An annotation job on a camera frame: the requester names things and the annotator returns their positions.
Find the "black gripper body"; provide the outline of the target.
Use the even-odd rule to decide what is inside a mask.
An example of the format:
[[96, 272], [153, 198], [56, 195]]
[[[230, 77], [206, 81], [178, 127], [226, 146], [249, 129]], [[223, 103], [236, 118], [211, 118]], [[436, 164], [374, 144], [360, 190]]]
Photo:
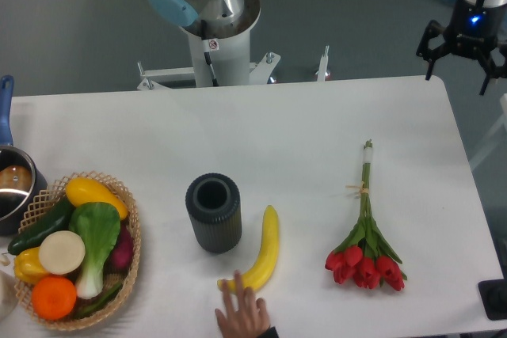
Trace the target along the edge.
[[466, 0], [456, 0], [452, 17], [444, 31], [444, 41], [453, 55], [477, 59], [490, 56], [496, 48], [500, 28], [500, 8], [477, 8]]

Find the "person's hand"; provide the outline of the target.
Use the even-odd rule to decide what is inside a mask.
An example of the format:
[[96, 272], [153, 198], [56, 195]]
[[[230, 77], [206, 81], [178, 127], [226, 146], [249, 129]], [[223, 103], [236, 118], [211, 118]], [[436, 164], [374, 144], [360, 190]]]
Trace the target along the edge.
[[221, 292], [224, 310], [215, 309], [222, 337], [262, 337], [271, 328], [266, 302], [258, 298], [251, 287], [244, 287], [242, 274], [234, 272], [235, 297], [223, 281]]

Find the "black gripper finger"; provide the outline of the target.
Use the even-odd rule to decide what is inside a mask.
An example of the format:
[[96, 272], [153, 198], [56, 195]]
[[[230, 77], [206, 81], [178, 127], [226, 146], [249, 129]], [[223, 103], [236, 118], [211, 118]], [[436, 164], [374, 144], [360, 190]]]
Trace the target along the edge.
[[[430, 47], [430, 42], [436, 38], [442, 38], [442, 42], [436, 47]], [[416, 50], [416, 56], [428, 63], [425, 79], [429, 80], [433, 75], [433, 68], [438, 59], [451, 53], [448, 43], [446, 28], [435, 20], [431, 20], [425, 27], [422, 38]]]
[[[498, 66], [491, 55], [491, 52], [498, 49], [504, 58], [504, 63]], [[476, 59], [485, 72], [479, 95], [483, 96], [491, 79], [506, 78], [506, 41], [497, 41], [495, 45], [485, 45], [476, 48]]]

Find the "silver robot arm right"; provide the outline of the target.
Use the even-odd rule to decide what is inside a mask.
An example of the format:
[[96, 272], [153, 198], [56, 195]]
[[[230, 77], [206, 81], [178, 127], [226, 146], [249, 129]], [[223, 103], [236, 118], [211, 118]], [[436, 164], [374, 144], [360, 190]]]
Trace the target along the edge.
[[453, 55], [472, 59], [485, 72], [480, 89], [484, 94], [490, 80], [506, 77], [506, 64], [494, 62], [493, 52], [506, 56], [506, 38], [500, 36], [506, 16], [506, 0], [456, 0], [444, 40]]

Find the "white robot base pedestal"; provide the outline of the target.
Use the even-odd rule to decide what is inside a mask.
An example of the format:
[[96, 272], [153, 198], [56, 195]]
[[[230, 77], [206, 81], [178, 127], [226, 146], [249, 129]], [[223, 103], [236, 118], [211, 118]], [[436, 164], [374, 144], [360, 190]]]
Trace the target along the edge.
[[144, 70], [138, 62], [138, 90], [159, 90], [191, 82], [197, 88], [276, 83], [274, 72], [281, 56], [267, 51], [258, 61], [250, 60], [250, 31], [227, 38], [204, 38], [186, 32], [192, 65]]

